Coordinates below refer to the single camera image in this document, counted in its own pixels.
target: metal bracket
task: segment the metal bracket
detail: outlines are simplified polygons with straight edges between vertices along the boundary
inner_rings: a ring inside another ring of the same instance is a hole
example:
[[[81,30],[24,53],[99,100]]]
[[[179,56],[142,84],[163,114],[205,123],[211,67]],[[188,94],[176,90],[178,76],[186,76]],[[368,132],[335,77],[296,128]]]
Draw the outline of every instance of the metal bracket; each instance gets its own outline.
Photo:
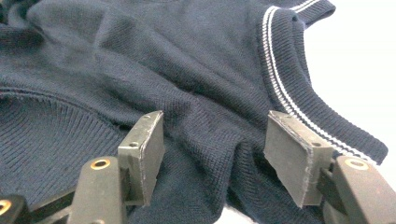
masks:
[[[25,224],[30,219],[26,200],[22,196],[0,197],[0,223]]]
[[[129,177],[130,189],[125,190],[127,205],[149,205],[164,152],[163,112],[149,113],[119,145],[120,168]]]
[[[333,186],[320,190],[328,202],[332,201],[324,210],[326,223],[396,223],[396,192],[369,162],[340,156],[331,181]],[[339,199],[331,199],[329,192],[336,192]],[[341,203],[344,211],[334,202]]]
[[[321,203],[319,171],[330,166],[332,152],[328,142],[299,120],[270,111],[264,156],[299,207]]]
[[[114,157],[88,161],[81,169],[67,223],[125,223],[119,162]]]

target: sweater collar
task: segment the sweater collar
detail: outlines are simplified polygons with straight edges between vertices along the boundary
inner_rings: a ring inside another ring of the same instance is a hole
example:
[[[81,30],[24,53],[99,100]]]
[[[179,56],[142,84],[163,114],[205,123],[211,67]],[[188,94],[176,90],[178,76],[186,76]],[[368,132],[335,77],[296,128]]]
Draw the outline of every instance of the sweater collar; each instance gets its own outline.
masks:
[[[262,17],[259,52],[264,83],[276,110],[294,116],[329,141],[335,156],[381,163],[388,153],[386,146],[342,118],[314,92],[304,56],[306,22],[301,20],[301,13],[269,7]]]

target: navy fabric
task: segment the navy fabric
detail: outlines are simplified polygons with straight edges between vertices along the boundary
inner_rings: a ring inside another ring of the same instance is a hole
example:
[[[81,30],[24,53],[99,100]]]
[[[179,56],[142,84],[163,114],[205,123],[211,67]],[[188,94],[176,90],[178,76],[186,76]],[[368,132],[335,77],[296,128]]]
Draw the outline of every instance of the navy fabric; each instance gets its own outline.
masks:
[[[333,13],[327,1],[4,0],[3,7],[1,194],[32,204],[75,185],[86,161],[115,155],[154,110],[164,112],[166,153],[151,206],[136,207],[133,223],[212,223],[226,202],[260,223],[321,223],[319,208],[294,205],[263,156],[271,109],[311,125],[300,109],[378,163],[387,154],[311,88],[302,36]],[[275,69],[297,109],[279,98]]]

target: screw hole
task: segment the screw hole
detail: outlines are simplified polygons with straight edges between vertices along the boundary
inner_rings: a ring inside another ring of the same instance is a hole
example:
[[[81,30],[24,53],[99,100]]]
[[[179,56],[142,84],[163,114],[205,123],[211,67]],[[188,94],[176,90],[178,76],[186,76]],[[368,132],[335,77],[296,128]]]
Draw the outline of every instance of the screw hole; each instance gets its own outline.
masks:
[[[105,224],[105,222],[103,220],[95,220],[95,221],[91,222],[90,224]]]
[[[11,207],[9,200],[0,200],[0,216],[2,216]]]
[[[357,159],[348,159],[345,161],[345,163],[349,167],[352,167],[356,170],[368,170],[369,169],[369,166],[365,162],[359,161]]]
[[[99,162],[97,162],[97,163],[95,164],[96,167],[102,167],[102,166],[104,166],[104,165],[106,165],[106,162],[105,162],[105,161],[99,161]]]
[[[139,147],[139,143],[136,142],[132,142],[131,144],[129,144],[130,147]]]
[[[356,165],[356,166],[364,166],[364,163],[362,162],[357,162],[357,161],[351,161],[350,163]]]
[[[102,170],[102,169],[105,169],[109,165],[110,165],[110,160],[104,159],[104,160],[94,161],[91,164],[91,168],[93,170]]]
[[[321,143],[312,143],[312,146],[314,146],[314,147],[321,147]]]

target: navy sweater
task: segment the navy sweater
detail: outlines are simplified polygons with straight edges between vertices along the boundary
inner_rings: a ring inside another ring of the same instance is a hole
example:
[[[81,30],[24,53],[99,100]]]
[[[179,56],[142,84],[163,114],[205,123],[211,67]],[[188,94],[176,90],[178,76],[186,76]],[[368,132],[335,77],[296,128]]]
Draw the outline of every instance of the navy sweater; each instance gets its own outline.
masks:
[[[269,110],[337,154],[387,148],[313,91],[304,29],[326,0],[3,0],[0,194],[37,203],[116,155],[142,115],[164,112],[166,153],[133,223],[211,223],[228,203],[260,223],[321,223],[297,208],[263,156]]]

